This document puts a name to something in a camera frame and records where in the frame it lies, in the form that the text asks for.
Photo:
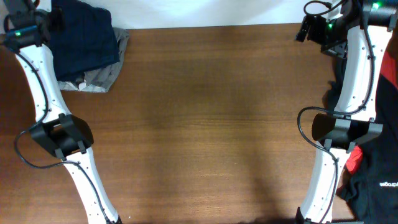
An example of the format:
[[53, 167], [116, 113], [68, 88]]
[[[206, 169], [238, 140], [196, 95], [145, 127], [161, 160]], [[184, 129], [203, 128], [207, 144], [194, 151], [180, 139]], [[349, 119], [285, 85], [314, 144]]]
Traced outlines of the dark blue shorts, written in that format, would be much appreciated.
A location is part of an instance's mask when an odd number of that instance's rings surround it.
[[48, 48], [56, 79], [71, 82], [85, 72], [119, 62], [111, 13], [74, 0], [52, 1], [63, 14], [62, 29], [51, 31]]

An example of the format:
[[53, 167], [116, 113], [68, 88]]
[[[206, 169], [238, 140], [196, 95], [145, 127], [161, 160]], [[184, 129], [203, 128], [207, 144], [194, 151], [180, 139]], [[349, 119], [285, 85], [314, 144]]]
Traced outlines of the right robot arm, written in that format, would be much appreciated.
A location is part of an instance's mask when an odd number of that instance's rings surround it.
[[295, 37], [347, 61], [341, 95], [333, 110], [318, 108], [308, 140], [316, 151], [306, 197], [296, 223], [331, 223], [338, 182], [354, 147], [382, 132], [376, 123], [376, 90], [382, 60], [397, 24], [397, 1], [325, 2], [327, 11], [306, 12]]

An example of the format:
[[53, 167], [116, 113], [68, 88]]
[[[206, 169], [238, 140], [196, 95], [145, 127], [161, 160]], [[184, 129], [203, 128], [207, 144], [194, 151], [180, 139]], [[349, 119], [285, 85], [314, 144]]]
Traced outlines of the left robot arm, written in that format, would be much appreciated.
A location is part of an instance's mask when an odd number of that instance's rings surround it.
[[3, 46], [20, 63], [27, 79], [35, 108], [35, 123], [14, 139], [14, 150], [28, 166], [18, 148], [28, 133], [42, 149], [58, 159], [56, 166], [69, 172], [83, 203], [88, 223], [121, 223], [121, 217], [109, 200], [96, 169], [93, 134], [87, 122], [68, 109], [55, 76], [53, 54], [48, 47], [50, 30], [61, 20], [60, 10], [50, 1], [5, 1], [6, 28]]

